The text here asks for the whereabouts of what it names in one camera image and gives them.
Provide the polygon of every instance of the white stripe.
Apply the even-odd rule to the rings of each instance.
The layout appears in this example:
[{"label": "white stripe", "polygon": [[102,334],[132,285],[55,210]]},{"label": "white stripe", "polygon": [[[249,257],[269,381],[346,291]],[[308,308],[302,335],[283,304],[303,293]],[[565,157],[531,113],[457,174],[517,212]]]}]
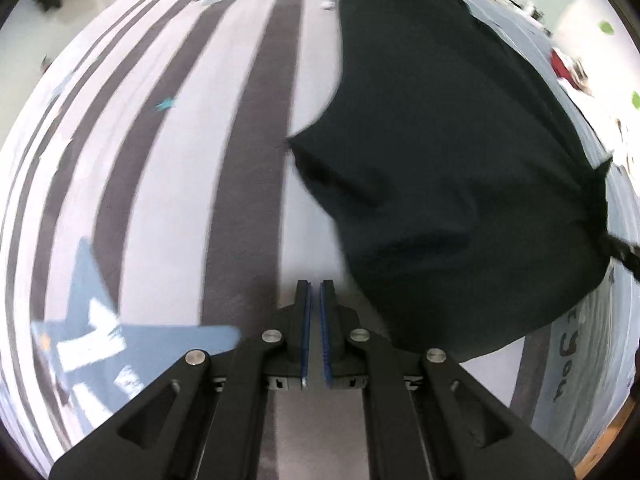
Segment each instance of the white stripe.
[{"label": "white stripe", "polygon": [[[617,172],[618,169],[612,168],[610,173],[614,171]],[[619,184],[626,178],[624,174],[611,175],[608,178],[609,232],[617,234],[625,240],[637,241],[639,219],[634,205],[634,201],[637,199],[631,185],[623,187]],[[614,337],[610,351],[619,363],[616,369],[609,366],[610,377],[616,386],[615,391],[612,392],[607,413],[600,420],[603,426],[613,420],[626,401],[628,394],[626,385],[628,380],[633,377],[634,355],[638,349],[638,324],[633,322],[634,319],[637,319],[635,313],[638,305],[638,284],[622,264],[615,262],[614,265],[616,281],[612,286],[613,300],[611,301]]]},{"label": "white stripe", "polygon": [[[111,42],[111,40],[125,27],[127,26],[128,23],[130,23],[132,20],[134,20],[137,16],[140,15],[140,13],[143,11],[143,8],[146,6],[146,4],[148,4],[149,2],[151,2],[152,0],[145,0],[141,5],[139,5],[136,10],[132,13],[130,13],[129,16],[127,16],[124,20],[122,20],[116,27],[113,28],[113,30],[110,30],[110,32],[105,35],[104,38],[102,38],[100,40],[100,42],[95,46],[94,50],[91,52],[91,54],[87,57],[87,59],[84,60],[84,62],[82,63],[81,66],[78,67],[78,69],[71,74],[70,71],[73,70],[73,68],[75,67],[76,62],[78,62],[78,60],[73,60],[73,62],[68,62],[65,63],[65,67],[60,69],[63,71],[63,75],[66,76],[70,76],[68,81],[66,83],[64,83],[63,85],[63,91],[60,94],[60,99],[59,101],[62,104],[62,101],[64,99],[66,99],[66,97],[68,96],[68,94],[72,91],[73,87],[75,86],[76,82],[84,75],[84,73],[86,72],[86,70],[92,65],[92,63],[97,59],[98,56],[100,56],[100,54],[104,51],[104,49],[108,46],[108,44]],[[161,0],[160,2],[158,2],[156,4],[156,6],[154,6],[152,9],[150,9],[149,12],[151,11],[156,11],[157,10],[157,6],[161,3],[161,2],[165,2],[165,1],[169,1],[170,5],[175,1],[175,0]],[[135,24],[134,28],[138,28],[140,27],[139,35],[138,36],[131,36],[129,37],[130,34],[132,34],[131,30],[129,32],[127,32],[127,34],[124,36],[124,38],[121,38],[118,47],[122,47],[122,44],[124,42],[127,41],[127,44],[130,44],[130,41],[135,41],[137,42],[137,40],[146,32],[146,30],[148,29],[149,25],[152,25],[153,23],[147,21],[146,22],[146,27],[145,27],[145,23],[142,23],[142,20],[140,20],[138,23]],[[78,35],[78,37],[84,36],[84,30]],[[56,59],[56,63],[54,63],[52,65],[52,67],[49,70],[53,70],[55,68],[58,68],[58,61],[60,60],[60,57],[62,57],[64,54],[66,53],[66,49],[65,51],[58,57],[58,59]]]},{"label": "white stripe", "polygon": [[[118,0],[101,12],[80,34],[73,38],[40,78],[2,145],[0,152],[0,199],[2,202],[0,203],[4,203],[6,200],[7,190],[5,186],[8,186],[11,182],[10,178],[17,171],[17,163],[20,160],[20,156],[33,134],[33,129],[40,121],[42,112],[49,104],[52,90],[60,84],[69,71],[82,59],[82,56],[87,53],[94,41],[138,1]],[[96,49],[101,50],[101,47],[97,45]]]},{"label": "white stripe", "polygon": [[92,393],[86,384],[74,384],[72,390],[78,400],[80,409],[94,429],[113,415],[113,413],[98,400],[98,397]]},{"label": "white stripe", "polygon": [[[290,135],[324,112],[340,78],[339,15],[337,10],[324,10],[323,1],[303,2]],[[333,221],[305,189],[290,155],[286,158],[280,240],[280,305],[292,303],[298,279],[310,280],[315,286],[322,280],[334,280],[341,300],[364,314],[360,318],[364,325],[382,332],[379,322],[368,319],[373,318],[372,309],[348,276]],[[278,477],[368,478],[361,392],[326,394],[318,339],[313,332],[306,390],[301,395],[292,392],[287,399],[275,397]],[[336,420],[349,421],[348,430],[339,438]]]},{"label": "white stripe", "polygon": [[[140,107],[203,10],[197,4],[188,5],[167,24],[118,86],[89,135],[78,159],[56,227],[45,319],[64,319],[66,316],[78,242],[80,238],[91,237],[93,233],[95,215],[120,145]],[[99,80],[95,85],[96,92],[100,83]],[[44,181],[43,185],[48,187],[48,182]]]},{"label": "white stripe", "polygon": [[129,400],[133,399],[145,387],[136,371],[129,365],[126,365],[120,370],[113,384],[119,387],[119,389],[129,397]]},{"label": "white stripe", "polygon": [[[22,171],[22,179],[24,180],[24,173],[26,170]],[[19,193],[14,193],[12,196],[12,200],[9,202],[7,208],[7,218],[6,224],[4,226],[4,232],[2,233],[5,239],[10,239],[11,233],[14,228],[14,220],[15,220],[15,210],[17,208]],[[0,276],[6,277],[6,264],[8,259],[10,243],[4,243],[0,245]],[[0,358],[2,370],[4,370],[4,376],[6,379],[7,390],[9,391],[12,406],[15,412],[15,416],[18,420],[18,423],[22,426],[25,436],[31,444],[31,448],[35,454],[37,464],[34,464],[40,473],[46,474],[48,473],[52,464],[49,463],[49,459],[44,455],[43,450],[40,448],[40,444],[37,443],[36,437],[34,435],[33,428],[31,427],[31,423],[27,418],[26,412],[24,410],[24,405],[20,400],[20,395],[18,393],[18,386],[16,380],[16,374],[14,367],[18,367],[20,363],[12,362],[11,351],[9,348],[9,334],[8,328],[6,325],[6,298],[5,298],[5,287],[0,286]],[[31,362],[31,371],[33,373],[33,360]]]},{"label": "white stripe", "polygon": [[24,457],[33,464],[36,469],[38,468],[38,462],[31,452],[31,447],[20,430],[20,422],[18,421],[12,402],[11,395],[6,389],[6,385],[0,386],[0,420],[4,424],[5,429],[13,437],[18,448],[24,455]]},{"label": "white stripe", "polygon": [[[124,56],[126,56],[128,51],[130,50],[130,46],[137,43],[139,38],[142,37],[146,30],[148,30],[148,28],[153,25],[158,17],[161,16],[164,11],[175,1],[176,0],[161,0],[158,4],[156,4],[154,8],[150,10],[150,12],[127,33],[123,40],[121,40],[120,43],[114,48],[114,50],[108,55],[107,59],[98,68],[94,76],[89,79],[87,84],[84,85],[82,90],[79,92],[78,97],[74,100],[73,104],[69,108],[65,119],[60,124],[60,127],[56,133],[56,136],[61,137],[62,139],[59,139],[57,142],[53,143],[52,150],[55,150],[56,146],[59,146],[64,142],[65,139],[68,139],[72,135],[75,127],[78,125],[80,119],[82,118],[82,115],[86,110],[86,106],[88,106],[93,97],[97,94],[105,79],[107,79],[109,74],[117,67]],[[75,82],[75,79],[79,77],[78,73],[76,73],[75,78],[70,81],[69,86],[72,86]],[[64,95],[61,99],[58,100],[58,103],[61,104],[63,99]],[[50,117],[47,118],[46,124],[43,125],[43,128],[38,134],[39,137],[44,134],[48,124],[50,124],[54,115],[55,112],[52,110]],[[33,160],[33,155],[37,146],[38,142],[34,142],[30,149],[30,153],[25,160],[25,164],[18,174],[16,189],[21,189],[22,184],[24,183],[28,165],[30,161]],[[31,189],[27,202],[23,229],[20,233],[20,250],[18,251],[14,298],[15,335],[18,351],[18,364],[16,365],[19,365],[20,367],[28,403],[30,404],[30,408],[34,413],[34,418],[36,419],[36,423],[38,425],[40,433],[42,434],[44,443],[46,444],[47,449],[54,460],[62,455],[63,449],[56,431],[51,423],[48,409],[44,403],[42,393],[38,388],[38,383],[34,372],[33,349],[31,347],[29,297],[31,286],[31,270],[33,269],[34,248],[37,240],[38,228],[42,218],[44,199],[49,189],[49,183],[52,178],[52,171],[54,171],[55,166],[56,164],[54,161],[52,162],[52,164],[43,164],[42,167],[38,167],[38,171],[36,172],[34,178],[33,187]],[[16,192],[12,196],[12,200],[7,211],[7,222],[3,234],[5,237],[10,236],[13,230],[15,211],[17,208],[17,200],[19,195],[20,193]],[[10,244],[6,243],[2,245],[2,248],[0,248],[0,250],[2,250],[1,273],[4,275],[6,275],[6,257],[9,246]],[[4,303],[4,287],[0,288],[0,303],[2,303],[2,309],[4,310],[6,307]],[[7,363],[4,361],[10,360],[8,349],[6,351],[3,349],[2,355],[3,366],[5,369],[7,369],[8,366],[12,365],[11,363]],[[11,377],[9,381],[13,383],[10,384],[10,387],[13,388],[12,396],[14,396],[16,405],[18,406],[20,405],[20,401],[17,395],[17,387],[15,385],[15,375],[13,369],[7,370],[7,376]],[[29,423],[26,419],[23,419],[23,424],[25,426],[29,426]],[[31,431],[30,428],[26,429],[31,433],[31,435],[33,435],[33,431]],[[51,464],[47,464],[46,459],[43,458],[42,466],[46,468],[45,472],[48,472]]]},{"label": "white stripe", "polygon": [[123,322],[198,324],[210,211],[228,134],[276,0],[238,0],[176,96],[127,232]]},{"label": "white stripe", "polygon": [[56,345],[63,371],[71,372],[122,352],[127,345],[120,331],[116,330],[119,324],[113,312],[92,298],[89,302],[89,325],[94,330]]},{"label": "white stripe", "polygon": [[[304,0],[298,65],[289,134],[312,124],[334,97],[340,79],[340,22],[337,10],[322,8],[324,0]],[[329,216],[306,191],[293,158],[286,160],[283,218],[280,234],[279,304],[293,302],[300,278],[316,284],[344,282],[344,264]]]}]

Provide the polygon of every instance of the floor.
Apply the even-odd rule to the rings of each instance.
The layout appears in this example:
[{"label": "floor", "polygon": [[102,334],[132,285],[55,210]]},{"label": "floor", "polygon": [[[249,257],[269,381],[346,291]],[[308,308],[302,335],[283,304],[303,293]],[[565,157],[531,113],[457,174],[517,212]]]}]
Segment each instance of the floor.
[{"label": "floor", "polygon": [[602,436],[598,439],[598,441],[593,445],[590,452],[586,457],[582,459],[582,461],[575,468],[575,476],[577,480],[582,480],[585,478],[589,471],[593,469],[593,467],[598,463],[604,454],[607,452],[607,449],[613,444],[613,441],[616,439],[622,427],[627,422],[629,415],[631,415],[631,411],[636,406],[636,402],[629,397],[625,405],[622,406],[622,409],[616,415],[616,418],[613,419],[613,422],[609,425],[606,431],[602,434]]},{"label": "floor", "polygon": [[63,0],[43,12],[34,0],[20,0],[0,28],[0,146],[42,75],[44,57],[54,59],[116,0]]}]

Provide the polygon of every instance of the gray stripe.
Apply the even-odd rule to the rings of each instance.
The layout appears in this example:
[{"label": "gray stripe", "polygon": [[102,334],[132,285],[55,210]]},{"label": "gray stripe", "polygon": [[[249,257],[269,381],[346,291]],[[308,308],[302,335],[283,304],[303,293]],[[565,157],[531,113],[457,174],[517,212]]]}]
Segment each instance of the gray stripe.
[{"label": "gray stripe", "polygon": [[[280,209],[303,0],[277,0],[231,129],[207,248],[201,323],[262,330],[277,305]],[[278,478],[275,409],[258,480]]]},{"label": "gray stripe", "polygon": [[168,110],[156,105],[175,96],[216,27],[235,0],[208,7],[198,18],[149,94],[125,137],[105,186],[94,232],[94,254],[113,304],[119,309],[124,243],[138,183]]},{"label": "gray stripe", "polygon": [[[14,248],[15,244],[15,253],[17,253],[19,233],[20,229],[22,228],[22,218],[24,217],[26,200],[29,195],[31,183],[37,169],[38,162],[40,160],[40,155],[47,149],[51,138],[56,133],[60,122],[64,118],[64,115],[66,114],[68,108],[71,106],[73,100],[78,95],[78,92],[82,89],[82,86],[84,86],[88,79],[95,73],[95,71],[98,69],[107,55],[114,49],[114,47],[124,37],[124,35],[126,35],[126,33],[159,1],[160,0],[149,1],[143,7],[143,9],[135,17],[133,17],[132,20],[127,22],[127,24],[118,31],[118,33],[110,41],[108,46],[105,47],[105,49],[100,53],[100,56],[98,56],[97,59],[91,64],[91,66],[84,72],[84,74],[82,74],[82,77],[76,83],[72,91],[69,93],[64,104],[62,105],[59,115],[51,123],[51,126],[47,130],[47,133],[42,139],[36,155],[29,167],[24,187],[22,188],[22,192],[20,194],[16,223],[14,226],[14,236],[12,238],[12,249]],[[84,116],[82,117],[80,124],[76,128],[76,131],[72,136],[72,141],[69,143],[63,153],[63,156],[60,160],[59,170],[54,175],[51,186],[49,187],[42,222],[40,225],[40,232],[38,234],[38,243],[36,246],[36,253],[33,264],[33,275],[31,279],[31,319],[44,319],[47,282],[49,280],[49,265],[51,261],[51,248],[53,245],[53,237],[56,229],[56,224],[60,216],[60,210],[62,209],[62,204],[64,202],[66,192],[68,191],[69,182],[71,181],[71,177],[76,167],[76,162],[78,161],[78,157],[80,155],[82,147],[86,142],[86,138],[88,137],[92,127],[100,116],[105,104],[113,94],[113,91],[122,82],[127,73],[129,73],[130,70],[135,66],[135,64],[140,60],[149,45],[153,43],[153,40],[162,31],[163,26],[167,24],[169,20],[171,20],[171,18],[175,16],[182,8],[184,8],[187,3],[188,0],[178,0],[162,16],[162,18],[158,20],[158,22],[146,32],[146,34],[132,49],[132,51],[127,54],[127,57],[125,57],[118,68],[107,79],[102,88],[100,88],[98,95],[95,97],[95,99],[85,112]],[[11,269],[11,262],[12,261],[10,259],[9,264],[7,265],[8,269]],[[13,273],[15,275],[15,259],[13,261],[13,266]]]},{"label": "gray stripe", "polygon": [[551,325],[539,328],[524,339],[520,370],[510,409],[529,426],[533,423],[533,415],[542,391],[550,340]]},{"label": "gray stripe", "polygon": [[[107,28],[107,30],[105,30],[98,37],[98,39],[95,40],[93,42],[93,44],[89,47],[89,49],[86,51],[84,56],[82,56],[80,61],[76,64],[76,66],[74,68],[74,71],[78,70],[82,66],[82,64],[87,60],[87,58],[92,54],[92,52],[95,50],[95,48],[98,46],[98,44],[107,36],[107,34],[109,34],[115,27],[119,26],[120,23],[123,22],[123,20],[125,20],[132,12],[135,12],[135,10],[139,9],[144,1],[146,1],[146,0],[138,0],[133,6],[131,6],[129,9],[127,9],[126,12],[123,13],[123,15],[121,15],[114,23],[112,23],[110,25]],[[112,48],[113,45],[114,45],[114,42],[112,41],[106,47],[105,50],[110,49],[110,47]],[[81,82],[78,82],[77,85],[76,85],[76,88],[78,88],[78,91],[80,89],[79,87],[81,86],[80,83]],[[69,94],[69,96],[66,99],[65,103],[63,103],[59,115],[53,121],[52,125],[49,127],[49,130],[45,134],[43,142],[47,142],[47,144],[48,144],[47,136],[49,135],[49,131],[51,130],[51,127],[53,126],[54,123],[58,124],[62,120],[62,117],[64,116],[64,113],[66,112],[66,110],[68,109],[69,105],[71,104],[71,101],[73,100],[73,97],[74,97],[73,94],[74,94],[74,91],[76,90],[76,88],[74,88],[74,90]],[[4,208],[4,214],[2,215],[2,225],[0,226],[0,245],[2,244],[3,237],[4,237],[4,225],[5,225],[5,222],[6,222],[8,205],[9,205],[9,202],[11,200],[12,193],[14,192],[15,183],[17,181],[18,174],[20,173],[20,170],[22,168],[22,165],[24,164],[25,158],[27,157],[27,154],[29,153],[29,150],[31,149],[31,145],[35,141],[36,136],[38,135],[38,132],[40,131],[40,128],[42,127],[44,121],[46,120],[47,116],[49,115],[51,109],[56,104],[56,102],[57,102],[59,97],[60,97],[60,95],[56,95],[52,99],[52,101],[49,103],[49,105],[47,106],[46,110],[44,111],[43,115],[40,118],[40,121],[38,122],[36,128],[34,129],[33,133],[31,134],[31,137],[29,138],[24,150],[22,151],[22,155],[20,156],[20,161],[18,161],[18,165],[17,165],[17,168],[15,170],[15,174],[14,174],[14,177],[12,179],[11,185],[9,187],[9,192],[7,194],[7,200],[6,200],[6,205],[5,205],[5,208]],[[17,262],[17,245],[19,243],[19,233],[20,233],[20,230],[22,228],[22,218],[24,217],[24,207],[26,205],[26,199],[28,197],[28,190],[31,187],[31,183],[33,181],[33,175],[35,173],[35,168],[37,166],[37,162],[39,161],[40,154],[42,154],[42,151],[43,150],[38,150],[38,153],[36,154],[36,156],[33,159],[34,162],[33,161],[31,162],[31,165],[30,165],[30,168],[29,168],[29,171],[28,171],[28,174],[27,174],[27,178],[25,179],[25,182],[24,182],[24,185],[23,185],[23,188],[22,188],[22,192],[20,194],[20,198],[18,199],[18,210],[16,212],[16,219],[15,219],[14,230],[13,230],[11,246],[10,246],[10,251],[9,251],[9,262],[11,262],[12,264],[11,264],[11,266],[8,265],[8,267],[7,267],[7,277],[6,277],[6,281],[5,281],[5,288],[6,288],[6,291],[7,291],[6,292],[7,296],[6,296],[5,301],[6,301],[6,306],[7,306],[7,308],[6,308],[6,322],[7,322],[7,331],[8,331],[8,334],[9,334],[9,348],[10,348],[10,351],[11,351],[12,362],[14,363],[15,379],[16,379],[16,383],[17,383],[18,394],[20,396],[20,402],[24,406],[24,410],[25,410],[25,413],[27,415],[27,418],[28,418],[28,420],[29,420],[29,422],[30,422],[30,424],[31,424],[31,426],[33,428],[33,433],[34,433],[34,436],[36,437],[37,444],[40,446],[40,448],[42,449],[42,452],[45,454],[46,457],[48,457],[48,459],[50,461],[50,463],[48,465],[41,464],[41,466],[48,467],[52,463],[52,457],[50,456],[49,450],[45,446],[44,441],[42,439],[42,436],[41,436],[40,432],[38,431],[38,426],[36,424],[35,417],[33,415],[33,412],[31,411],[29,403],[27,402],[27,399],[26,399],[24,382],[22,380],[22,374],[20,372],[20,367],[18,366],[17,348],[16,348],[16,344],[15,344],[15,327],[14,327],[14,279],[15,279],[15,264]],[[40,317],[38,319],[43,319],[43,317],[44,317],[44,302],[42,304],[42,314],[40,315]],[[44,370],[42,369],[42,366],[41,366],[40,362],[37,359],[34,359],[34,365],[36,367],[36,377],[38,379],[38,386],[40,387],[40,389],[42,391],[45,404],[51,410],[52,415],[56,419],[57,425],[60,428],[64,428],[64,423],[62,421],[62,416],[60,415],[60,412],[58,410],[58,404],[55,402],[55,396],[53,394],[52,387],[51,387],[51,385],[49,384],[48,381],[44,381],[43,380],[44,377],[45,377]],[[22,432],[22,436],[25,438],[25,441],[28,442],[29,440],[24,435],[24,431],[22,430],[22,428],[20,428],[20,431]],[[62,434],[62,437],[65,438],[68,441],[68,435],[66,434],[66,431]]]},{"label": "gray stripe", "polygon": [[[4,386],[6,387],[6,377],[4,375],[4,368],[2,368],[0,366],[0,381],[2,382],[2,384],[4,384]],[[22,435],[22,439],[24,440],[24,443],[27,446],[27,450],[29,451],[29,453],[31,454],[31,456],[33,457],[33,460],[37,463],[32,464],[36,469],[38,469],[38,466],[40,470],[44,470],[44,464],[40,463],[40,460],[38,460],[37,455],[33,452],[33,446],[31,445],[31,442],[29,441],[29,439],[27,438],[26,434],[24,433],[24,428],[22,427],[22,425],[20,424],[20,421],[18,420],[18,416],[17,413],[14,413],[15,415],[15,425],[18,428],[18,431],[20,432],[20,434]]]}]

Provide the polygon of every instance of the silver bolt head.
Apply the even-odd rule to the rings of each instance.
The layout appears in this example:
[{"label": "silver bolt head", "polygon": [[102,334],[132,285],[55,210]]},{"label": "silver bolt head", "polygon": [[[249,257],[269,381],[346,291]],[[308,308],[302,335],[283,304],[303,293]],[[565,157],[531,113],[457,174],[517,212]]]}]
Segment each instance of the silver bolt head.
[{"label": "silver bolt head", "polygon": [[369,340],[369,330],[366,330],[365,328],[356,328],[355,330],[351,330],[350,337],[351,340],[356,343],[364,343]]},{"label": "silver bolt head", "polygon": [[447,355],[444,353],[444,350],[440,350],[439,348],[430,348],[427,350],[427,361],[430,363],[443,363]]},{"label": "silver bolt head", "polygon": [[202,350],[191,350],[184,357],[191,366],[201,365],[206,359],[206,355]]},{"label": "silver bolt head", "polygon": [[265,343],[277,343],[281,339],[282,332],[280,332],[280,330],[276,330],[275,328],[271,328],[262,332],[262,340]]}]

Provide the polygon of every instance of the black fabric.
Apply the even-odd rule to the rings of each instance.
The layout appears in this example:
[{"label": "black fabric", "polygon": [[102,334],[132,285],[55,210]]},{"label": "black fabric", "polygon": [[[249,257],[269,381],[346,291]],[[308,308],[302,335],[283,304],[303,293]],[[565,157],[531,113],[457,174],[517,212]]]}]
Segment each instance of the black fabric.
[{"label": "black fabric", "polygon": [[0,478],[2,480],[42,480],[0,421]]},{"label": "black fabric", "polygon": [[536,70],[461,0],[340,0],[342,79],[290,140],[394,342],[465,360],[603,279],[604,180]]}]

